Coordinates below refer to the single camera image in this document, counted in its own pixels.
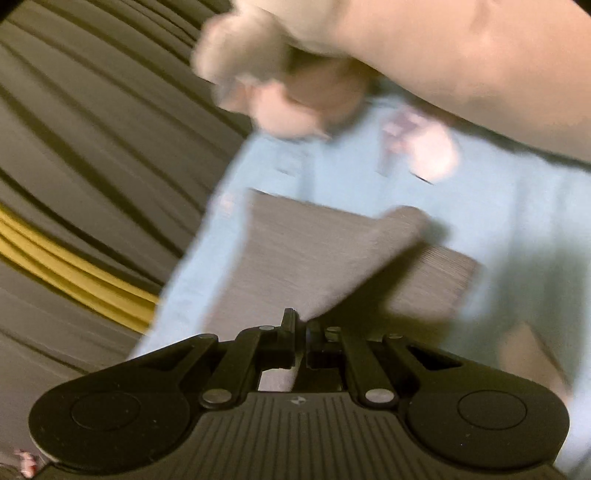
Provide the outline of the left hand in sleeve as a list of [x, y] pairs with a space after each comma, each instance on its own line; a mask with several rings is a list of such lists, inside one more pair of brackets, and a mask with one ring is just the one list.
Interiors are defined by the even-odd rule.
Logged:
[[191, 68], [218, 108], [287, 140], [328, 139], [359, 114], [378, 77], [353, 58], [298, 49], [276, 17], [244, 4], [204, 22]]

